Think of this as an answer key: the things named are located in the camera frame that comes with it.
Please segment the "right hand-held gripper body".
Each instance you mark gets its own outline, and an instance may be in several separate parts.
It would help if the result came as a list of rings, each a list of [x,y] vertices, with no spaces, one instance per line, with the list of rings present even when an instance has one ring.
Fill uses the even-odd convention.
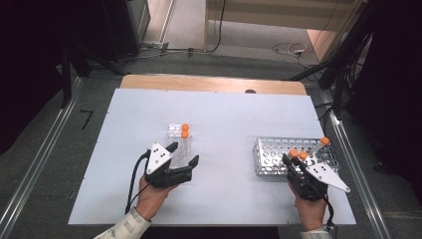
[[[307,165],[305,171],[301,171],[293,163],[292,166],[294,169],[288,170],[287,179],[304,200],[317,201],[325,198],[329,185],[344,192],[350,191],[335,170],[326,163]]]

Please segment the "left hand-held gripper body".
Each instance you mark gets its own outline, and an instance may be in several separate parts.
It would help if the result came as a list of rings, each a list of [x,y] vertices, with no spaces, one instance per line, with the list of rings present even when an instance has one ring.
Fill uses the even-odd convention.
[[[145,180],[154,188],[168,188],[192,179],[194,167],[170,168],[173,153],[155,142],[145,166]]]

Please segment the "clear plastic tube rack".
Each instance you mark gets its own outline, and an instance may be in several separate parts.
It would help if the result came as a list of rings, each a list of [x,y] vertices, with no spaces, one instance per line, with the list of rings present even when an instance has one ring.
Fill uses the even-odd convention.
[[[191,149],[191,134],[187,139],[182,139],[180,134],[183,132],[181,129],[182,123],[170,123],[167,127],[166,144],[171,144],[174,141],[178,142],[178,148],[173,152],[170,167],[179,168],[188,165],[190,160]]]

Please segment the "perforated metal tube rack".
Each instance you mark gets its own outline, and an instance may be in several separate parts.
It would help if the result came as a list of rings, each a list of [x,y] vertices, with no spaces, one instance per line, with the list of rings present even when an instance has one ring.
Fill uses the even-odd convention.
[[[288,154],[292,148],[298,152],[305,151],[308,154],[307,165],[323,162],[334,170],[338,170],[337,154],[330,142],[314,155],[310,155],[310,151],[319,140],[320,138],[258,137],[253,148],[256,174],[286,176],[288,170],[285,168],[282,158],[283,154]]]

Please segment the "person's right hand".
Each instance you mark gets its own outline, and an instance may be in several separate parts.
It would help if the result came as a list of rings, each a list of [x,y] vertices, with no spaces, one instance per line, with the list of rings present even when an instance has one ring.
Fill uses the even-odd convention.
[[[295,207],[304,229],[312,231],[322,228],[326,203],[322,199],[317,201],[304,200],[300,198],[291,184],[289,184],[289,188],[295,196]]]

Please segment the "person's left hand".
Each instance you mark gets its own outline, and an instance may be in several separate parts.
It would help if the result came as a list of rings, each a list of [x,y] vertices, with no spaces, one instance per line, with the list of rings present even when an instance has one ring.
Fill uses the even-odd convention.
[[[168,188],[154,188],[148,185],[143,176],[139,181],[139,189],[142,192],[138,195],[135,206],[136,212],[145,220],[150,221],[162,206],[168,194],[176,188],[176,185]]]

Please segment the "grey power strip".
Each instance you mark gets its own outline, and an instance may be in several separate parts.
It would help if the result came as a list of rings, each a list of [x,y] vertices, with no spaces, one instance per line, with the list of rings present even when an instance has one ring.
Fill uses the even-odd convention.
[[[141,49],[142,50],[159,50],[162,52],[165,52],[168,49],[168,42],[164,42],[164,43],[142,43],[141,44]]]

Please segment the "black metal stand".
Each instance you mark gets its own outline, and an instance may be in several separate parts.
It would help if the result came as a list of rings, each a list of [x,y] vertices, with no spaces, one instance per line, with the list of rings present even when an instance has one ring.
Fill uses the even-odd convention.
[[[66,45],[62,46],[61,55],[62,55],[62,76],[64,79],[62,109],[64,109],[72,98],[70,61],[68,57],[68,48]]]

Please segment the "black cabinet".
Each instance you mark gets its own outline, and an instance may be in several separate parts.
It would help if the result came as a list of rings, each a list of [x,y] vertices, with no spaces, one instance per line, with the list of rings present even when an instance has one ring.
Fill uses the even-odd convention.
[[[151,17],[147,0],[103,0],[116,57],[136,55]]]

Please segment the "light wooden furniture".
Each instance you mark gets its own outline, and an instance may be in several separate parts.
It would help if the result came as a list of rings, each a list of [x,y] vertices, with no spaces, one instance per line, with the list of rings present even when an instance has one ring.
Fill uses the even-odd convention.
[[[210,20],[306,29],[316,57],[325,61],[351,31],[368,0],[206,0],[205,29]]]

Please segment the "aluminium floor rail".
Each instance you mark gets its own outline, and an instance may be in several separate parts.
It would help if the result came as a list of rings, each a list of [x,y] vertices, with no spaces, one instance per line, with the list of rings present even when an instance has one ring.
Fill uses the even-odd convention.
[[[22,209],[24,208],[49,156],[60,137],[62,130],[79,98],[84,78],[76,77],[72,85],[73,95],[69,102],[59,110],[48,134],[32,160],[23,179],[6,204],[0,218],[0,239],[7,239],[11,233]]]
[[[367,178],[364,175],[359,164],[354,148],[351,145],[343,120],[339,119],[334,113],[334,110],[329,109],[329,104],[334,104],[334,99],[329,90],[321,90],[320,97],[324,104],[326,104],[325,116],[322,119],[323,129],[327,129],[330,125],[332,127],[334,138],[338,141],[345,163],[348,166],[353,183],[356,187],[359,198],[362,202],[362,207],[365,211],[366,217],[369,220],[371,228],[376,239],[392,239],[390,231],[385,223],[378,203],[372,193],[368,184]]]

